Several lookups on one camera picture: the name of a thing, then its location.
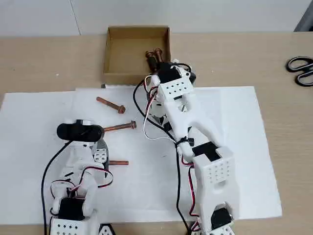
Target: white wall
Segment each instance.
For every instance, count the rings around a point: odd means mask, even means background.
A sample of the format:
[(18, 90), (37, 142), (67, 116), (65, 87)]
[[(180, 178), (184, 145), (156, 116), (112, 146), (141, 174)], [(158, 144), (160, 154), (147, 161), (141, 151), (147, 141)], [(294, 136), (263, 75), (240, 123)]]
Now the white wall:
[(0, 0), (0, 36), (99, 34), (125, 24), (166, 24), (173, 32), (293, 31), (310, 2)]
[(78, 35), (68, 0), (0, 0), (0, 36)]

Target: scissors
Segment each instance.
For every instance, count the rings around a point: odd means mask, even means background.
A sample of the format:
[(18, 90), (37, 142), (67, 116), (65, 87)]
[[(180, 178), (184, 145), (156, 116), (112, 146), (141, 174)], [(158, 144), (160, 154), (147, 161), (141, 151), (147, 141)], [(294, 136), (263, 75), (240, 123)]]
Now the scissors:
[[(292, 63), (294, 63), (295, 61), (305, 62), (305, 65), (293, 67)], [(309, 82), (306, 82), (306, 79), (303, 79), (305, 77), (313, 75), (313, 59), (312, 58), (307, 57), (307, 56), (294, 57), (286, 63), (286, 69), (288, 72), (300, 72), (300, 71), (303, 72), (295, 77), (294, 81), (296, 82), (296, 84), (302, 87), (313, 86), (313, 79)]]

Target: cardboard tray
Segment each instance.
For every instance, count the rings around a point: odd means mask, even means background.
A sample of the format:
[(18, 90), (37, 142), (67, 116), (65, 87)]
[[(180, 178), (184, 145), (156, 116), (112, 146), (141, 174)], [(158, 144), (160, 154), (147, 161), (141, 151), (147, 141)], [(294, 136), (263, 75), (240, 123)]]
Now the cardboard tray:
[(104, 58), (104, 83), (136, 85), (150, 73), (145, 52), (160, 48), (170, 61), (170, 29), (167, 26), (111, 26)]

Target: screw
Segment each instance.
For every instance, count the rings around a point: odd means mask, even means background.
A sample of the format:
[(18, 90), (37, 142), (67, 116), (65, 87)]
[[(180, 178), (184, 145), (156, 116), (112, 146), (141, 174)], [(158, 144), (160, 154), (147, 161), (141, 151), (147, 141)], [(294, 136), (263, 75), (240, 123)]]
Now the screw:
[(159, 63), (163, 62), (162, 54), (163, 54), (163, 51), (160, 48), (155, 49), (155, 55)]
[(116, 109), (119, 114), (125, 113), (125, 110), (126, 110), (126, 109), (125, 109), (124, 105), (118, 106), (118, 105), (116, 105), (116, 104), (113, 104), (113, 103), (107, 101), (106, 99), (101, 98), (101, 97), (97, 97), (97, 101), (99, 101), (99, 102), (101, 102), (101, 103), (103, 103), (103, 104), (105, 104), (105, 105), (108, 105), (108, 106), (110, 106), (111, 108)]
[(129, 162), (128, 161), (112, 161), (112, 160), (110, 160), (109, 164), (110, 165), (128, 165)]
[(146, 57), (147, 57), (147, 58), (153, 57), (153, 56), (154, 56), (153, 51), (146, 51)]
[(136, 122), (131, 121), (130, 123), (121, 124), (121, 125), (117, 125), (117, 126), (104, 127), (103, 129), (104, 129), (104, 132), (107, 132), (107, 131), (116, 131), (116, 130), (126, 129), (126, 128), (135, 129), (136, 127), (137, 127)]
[(146, 51), (146, 57), (151, 72), (157, 71), (157, 59), (153, 51)]

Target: bolt head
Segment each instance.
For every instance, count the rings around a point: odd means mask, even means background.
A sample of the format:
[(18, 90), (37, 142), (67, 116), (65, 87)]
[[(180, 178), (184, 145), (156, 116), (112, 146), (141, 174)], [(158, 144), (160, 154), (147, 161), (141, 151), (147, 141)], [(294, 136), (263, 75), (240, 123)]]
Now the bolt head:
[(136, 129), (137, 123), (136, 123), (135, 121), (131, 121), (131, 124), (132, 124), (132, 128), (133, 128), (133, 129)]
[(126, 108), (124, 107), (124, 105), (119, 106), (119, 109), (118, 109), (119, 114), (123, 114), (125, 113), (125, 111), (126, 111)]
[(153, 54), (153, 51), (146, 51), (146, 57), (152, 57), (154, 54)]
[(160, 53), (162, 54), (162, 50), (160, 48), (155, 49), (155, 53)]

